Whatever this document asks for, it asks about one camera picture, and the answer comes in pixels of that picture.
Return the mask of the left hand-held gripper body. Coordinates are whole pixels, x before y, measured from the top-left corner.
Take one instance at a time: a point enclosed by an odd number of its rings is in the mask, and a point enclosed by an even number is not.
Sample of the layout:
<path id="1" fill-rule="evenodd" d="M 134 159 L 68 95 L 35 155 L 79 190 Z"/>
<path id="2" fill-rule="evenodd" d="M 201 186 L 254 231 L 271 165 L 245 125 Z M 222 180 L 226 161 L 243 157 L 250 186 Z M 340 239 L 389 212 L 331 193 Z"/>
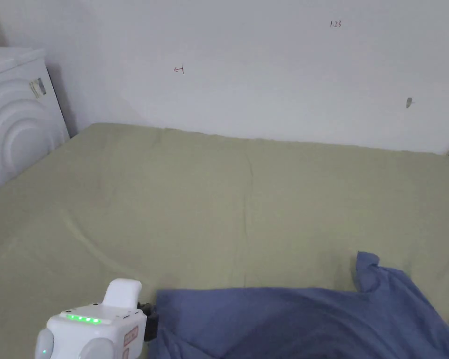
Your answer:
<path id="1" fill-rule="evenodd" d="M 142 284 L 118 278 L 103 301 L 52 316 L 37 336 L 37 359 L 139 359 L 145 343 L 154 340 L 159 317 L 154 307 L 138 300 Z"/>

